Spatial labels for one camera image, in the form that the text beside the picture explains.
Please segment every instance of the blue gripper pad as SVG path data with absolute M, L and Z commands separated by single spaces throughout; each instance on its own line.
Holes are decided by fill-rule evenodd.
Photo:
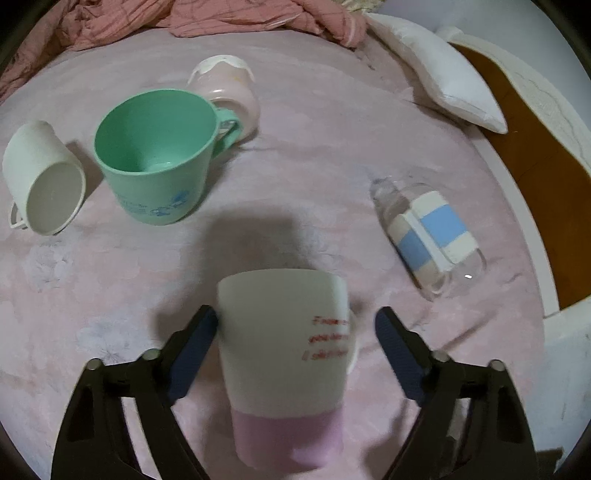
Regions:
M 189 339 L 168 371 L 170 384 L 167 395 L 172 403 L 183 398 L 189 391 L 216 336 L 217 316 L 213 308 L 207 307 L 204 313 L 200 309 L 187 326 L 187 330 Z
M 418 334 L 404 327 L 390 307 L 377 312 L 375 334 L 404 395 L 422 406 L 426 396 L 423 378 L 432 365 L 429 348 Z

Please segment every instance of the light pink cup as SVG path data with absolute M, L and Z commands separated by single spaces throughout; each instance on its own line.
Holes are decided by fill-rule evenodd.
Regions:
M 220 108 L 233 110 L 242 122 L 238 140 L 251 135 L 259 124 L 261 107 L 252 85 L 254 75 L 246 62 L 232 55 L 216 55 L 203 60 L 193 70 L 187 90 Z
M 343 394 L 355 361 L 345 281 L 317 270 L 259 270 L 217 287 L 219 345 L 238 457 L 283 473 L 343 449 Z

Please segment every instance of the white mug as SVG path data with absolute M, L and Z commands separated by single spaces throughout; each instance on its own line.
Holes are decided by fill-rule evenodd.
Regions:
M 343 448 L 355 338 L 347 286 L 317 270 L 258 270 L 217 287 L 219 346 L 236 452 L 278 472 L 319 468 Z
M 53 235 L 72 221 L 84 200 L 86 177 L 80 161 L 42 120 L 26 123 L 12 136 L 2 174 L 14 200 L 11 228 Z

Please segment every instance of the pillow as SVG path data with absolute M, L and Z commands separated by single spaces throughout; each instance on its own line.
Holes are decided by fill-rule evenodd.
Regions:
M 365 16 L 375 34 L 417 72 L 436 104 L 473 124 L 507 133 L 507 122 L 490 88 L 455 48 L 409 20 Z

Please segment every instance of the pink blanket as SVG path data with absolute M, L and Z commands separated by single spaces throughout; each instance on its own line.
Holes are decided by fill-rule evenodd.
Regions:
M 259 134 L 215 160 L 208 194 L 192 215 L 163 227 L 134 221 L 99 184 L 92 163 L 98 123 L 138 92 L 182 88 L 197 63 L 222 52 L 252 68 Z M 290 30 L 181 39 L 151 29 L 62 54 L 0 106 L 0 155 L 20 125 L 41 118 L 87 169 L 89 197 L 51 237 L 10 229 L 12 200 L 0 177 L 0 422 L 41 480 L 50 478 L 60 422 L 85 362 L 125 362 L 161 347 L 201 304 L 216 305 L 219 280 L 240 271 L 303 267 L 342 276 L 359 319 L 359 359 L 345 395 L 343 455 L 283 477 L 249 469 L 236 456 L 214 346 L 174 406 L 212 480 L 383 478 L 417 414 L 374 334 L 373 316 L 384 305 L 458 361 L 503 360 L 526 394 L 544 326 L 519 224 L 464 133 L 399 100 L 420 87 L 409 85 L 405 68 L 386 84 L 351 51 Z M 370 179 L 384 175 L 433 185 L 466 222 L 488 260 L 470 294 L 434 303 L 421 297 L 369 195 Z M 126 403 L 126 419 L 139 461 L 159 478 L 134 407 Z
M 121 40 L 142 27 L 176 37 L 286 26 L 356 47 L 363 16 L 332 0 L 60 0 L 31 30 L 0 77 L 0 103 L 62 51 Z

